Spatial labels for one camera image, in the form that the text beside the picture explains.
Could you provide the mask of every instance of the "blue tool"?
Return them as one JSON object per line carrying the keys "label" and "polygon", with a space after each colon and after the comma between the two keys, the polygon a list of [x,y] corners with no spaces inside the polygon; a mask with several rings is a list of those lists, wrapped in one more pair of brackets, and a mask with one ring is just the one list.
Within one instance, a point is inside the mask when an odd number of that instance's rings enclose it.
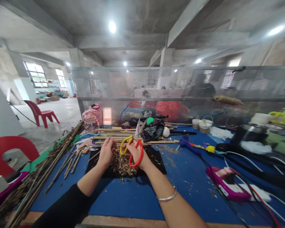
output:
{"label": "blue tool", "polygon": [[186,147],[188,150],[193,152],[195,155],[200,156],[200,151],[198,149],[194,148],[193,146],[191,146],[188,140],[189,140],[188,135],[185,135],[181,138],[181,140],[179,141],[178,144],[181,147]]}

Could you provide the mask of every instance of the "metal mesh partition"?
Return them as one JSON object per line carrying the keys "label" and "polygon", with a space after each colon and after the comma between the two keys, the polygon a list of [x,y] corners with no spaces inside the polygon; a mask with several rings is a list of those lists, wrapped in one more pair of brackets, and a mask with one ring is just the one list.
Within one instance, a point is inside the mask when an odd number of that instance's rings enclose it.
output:
{"label": "metal mesh partition", "polygon": [[[255,112],[285,107],[285,67],[246,67],[233,72],[236,69],[79,67],[71,73],[81,113],[98,103],[112,108],[113,120],[169,114],[169,121],[186,123],[197,115],[211,115],[223,123],[228,116],[245,119]],[[211,99],[214,95],[235,97],[244,105],[216,103]]]}

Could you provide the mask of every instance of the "table edge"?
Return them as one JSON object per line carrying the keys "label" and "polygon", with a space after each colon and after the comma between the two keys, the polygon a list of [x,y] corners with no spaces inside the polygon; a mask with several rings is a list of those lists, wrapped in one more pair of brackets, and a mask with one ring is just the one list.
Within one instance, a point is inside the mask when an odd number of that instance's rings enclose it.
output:
{"label": "table edge", "polygon": [[[43,214],[43,212],[29,212],[26,218],[21,222],[21,225],[33,225],[34,222]],[[139,218],[125,218],[102,215],[88,215],[81,225],[97,226],[97,227],[115,227],[115,228],[168,228],[166,221],[139,219]],[[245,228],[244,225],[235,224],[220,224],[207,223],[209,228]],[[250,226],[251,228],[270,228],[269,226]]]}

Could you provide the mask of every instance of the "black sleeve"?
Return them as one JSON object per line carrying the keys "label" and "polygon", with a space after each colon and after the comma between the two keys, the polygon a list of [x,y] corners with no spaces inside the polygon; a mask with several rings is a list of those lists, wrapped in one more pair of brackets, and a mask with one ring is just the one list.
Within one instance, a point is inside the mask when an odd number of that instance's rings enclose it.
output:
{"label": "black sleeve", "polygon": [[33,228],[64,227],[74,228],[86,210],[88,199],[74,184],[40,218]]}

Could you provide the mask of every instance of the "red plastic chair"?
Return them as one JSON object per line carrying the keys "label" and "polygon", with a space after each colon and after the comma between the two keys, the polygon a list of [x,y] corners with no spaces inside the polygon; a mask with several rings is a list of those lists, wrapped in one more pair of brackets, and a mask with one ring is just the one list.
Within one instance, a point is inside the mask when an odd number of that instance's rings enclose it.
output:
{"label": "red plastic chair", "polygon": [[39,157],[35,145],[29,139],[21,136],[0,137],[0,175],[4,178],[15,171],[2,159],[4,152],[11,149],[20,149],[31,161]]}
{"label": "red plastic chair", "polygon": [[51,122],[53,122],[52,116],[55,118],[57,123],[59,123],[59,121],[58,121],[54,111],[51,111],[51,110],[40,111],[40,109],[38,108],[38,106],[34,102],[29,101],[29,100],[24,100],[24,102],[31,108],[38,127],[40,126],[40,124],[39,124],[39,116],[41,116],[45,128],[47,128],[47,126],[48,126],[47,118]]}

